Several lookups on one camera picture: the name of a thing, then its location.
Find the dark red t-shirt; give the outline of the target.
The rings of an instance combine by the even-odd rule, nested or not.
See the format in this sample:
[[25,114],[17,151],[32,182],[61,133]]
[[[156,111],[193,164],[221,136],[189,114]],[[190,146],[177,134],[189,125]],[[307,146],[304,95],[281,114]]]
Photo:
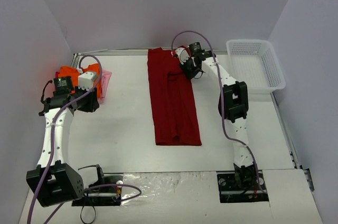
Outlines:
[[149,49],[149,94],[155,143],[159,146],[201,146],[191,81],[169,50]]

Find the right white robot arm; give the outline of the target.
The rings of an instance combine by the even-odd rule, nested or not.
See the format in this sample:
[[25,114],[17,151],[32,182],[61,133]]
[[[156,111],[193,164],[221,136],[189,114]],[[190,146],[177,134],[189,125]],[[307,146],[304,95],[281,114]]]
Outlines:
[[199,42],[190,44],[188,48],[177,48],[172,54],[178,57],[180,68],[188,79],[201,72],[219,84],[218,111],[222,118],[223,132],[233,145],[234,182],[241,189],[253,186],[257,169],[248,143],[249,103],[246,83],[233,78],[219,63],[216,55],[202,49]]

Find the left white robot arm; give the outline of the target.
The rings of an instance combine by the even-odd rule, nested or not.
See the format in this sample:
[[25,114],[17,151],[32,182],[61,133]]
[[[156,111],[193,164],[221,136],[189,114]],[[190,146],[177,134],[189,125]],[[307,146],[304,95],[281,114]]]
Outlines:
[[89,186],[94,191],[105,188],[106,177],[93,173],[87,183],[68,164],[70,127],[75,111],[93,113],[99,108],[97,84],[99,75],[93,71],[82,73],[74,86],[70,76],[51,82],[55,86],[52,97],[42,98],[45,134],[42,152],[35,169],[26,174],[26,181],[42,207],[80,199]]

